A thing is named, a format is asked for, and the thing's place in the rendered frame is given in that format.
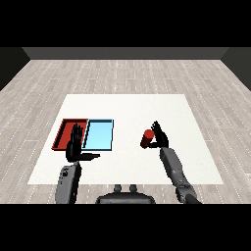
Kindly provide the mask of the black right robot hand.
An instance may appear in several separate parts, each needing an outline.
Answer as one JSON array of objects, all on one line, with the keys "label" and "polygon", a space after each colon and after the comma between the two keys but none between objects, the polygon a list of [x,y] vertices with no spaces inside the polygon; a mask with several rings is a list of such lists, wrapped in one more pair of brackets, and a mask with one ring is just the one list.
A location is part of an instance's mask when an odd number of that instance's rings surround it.
[{"label": "black right robot hand", "polygon": [[156,141],[146,145],[147,148],[162,148],[169,147],[169,140],[166,134],[162,131],[159,123],[155,121],[151,125],[152,130],[154,131]]}]

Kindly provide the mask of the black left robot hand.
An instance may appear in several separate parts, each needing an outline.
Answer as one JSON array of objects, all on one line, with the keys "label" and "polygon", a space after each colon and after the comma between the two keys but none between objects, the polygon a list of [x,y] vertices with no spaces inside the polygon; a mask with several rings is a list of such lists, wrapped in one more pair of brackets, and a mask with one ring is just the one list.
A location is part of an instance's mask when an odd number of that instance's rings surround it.
[{"label": "black left robot hand", "polygon": [[91,161],[95,158],[99,158],[99,154],[93,153],[81,153],[81,141],[82,141],[83,128],[75,124],[73,125],[71,132],[71,139],[67,143],[66,159],[70,162],[77,161]]}]

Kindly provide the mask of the small red can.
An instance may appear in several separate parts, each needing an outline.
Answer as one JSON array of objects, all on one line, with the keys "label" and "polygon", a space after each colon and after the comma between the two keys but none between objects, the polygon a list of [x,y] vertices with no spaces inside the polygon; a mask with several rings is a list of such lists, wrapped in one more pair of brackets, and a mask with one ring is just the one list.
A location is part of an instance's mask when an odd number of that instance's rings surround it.
[{"label": "small red can", "polygon": [[140,142],[140,146],[142,148],[145,148],[154,138],[155,133],[152,129],[146,129],[144,131],[144,134],[142,136],[141,142]]}]

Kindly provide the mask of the dark grey robot body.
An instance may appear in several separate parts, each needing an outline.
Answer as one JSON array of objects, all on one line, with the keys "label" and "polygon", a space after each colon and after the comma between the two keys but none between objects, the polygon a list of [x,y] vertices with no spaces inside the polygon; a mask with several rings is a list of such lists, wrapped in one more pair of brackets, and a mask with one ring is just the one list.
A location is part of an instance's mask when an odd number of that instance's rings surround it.
[{"label": "dark grey robot body", "polygon": [[155,204],[152,196],[139,193],[135,184],[129,186],[129,192],[122,192],[122,186],[116,184],[114,191],[99,196],[96,204]]}]

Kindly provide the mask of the light blue shallow open box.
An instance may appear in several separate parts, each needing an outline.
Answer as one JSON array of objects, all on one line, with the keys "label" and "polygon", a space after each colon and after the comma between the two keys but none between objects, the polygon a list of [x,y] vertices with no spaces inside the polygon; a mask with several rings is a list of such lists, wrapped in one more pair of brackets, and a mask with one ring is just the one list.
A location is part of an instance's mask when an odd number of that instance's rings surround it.
[{"label": "light blue shallow open box", "polygon": [[90,119],[84,140],[83,151],[111,151],[114,121],[112,119]]}]

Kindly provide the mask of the red shallow open box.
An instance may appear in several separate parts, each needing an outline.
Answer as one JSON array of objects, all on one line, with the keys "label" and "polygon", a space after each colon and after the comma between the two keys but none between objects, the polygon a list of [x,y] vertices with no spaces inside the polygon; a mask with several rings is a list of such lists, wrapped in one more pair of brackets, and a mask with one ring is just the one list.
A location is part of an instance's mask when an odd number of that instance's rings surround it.
[{"label": "red shallow open box", "polygon": [[85,132],[88,119],[63,119],[52,145],[54,151],[65,151],[67,144],[71,139],[71,133],[74,125],[78,125],[83,128],[82,132]]}]

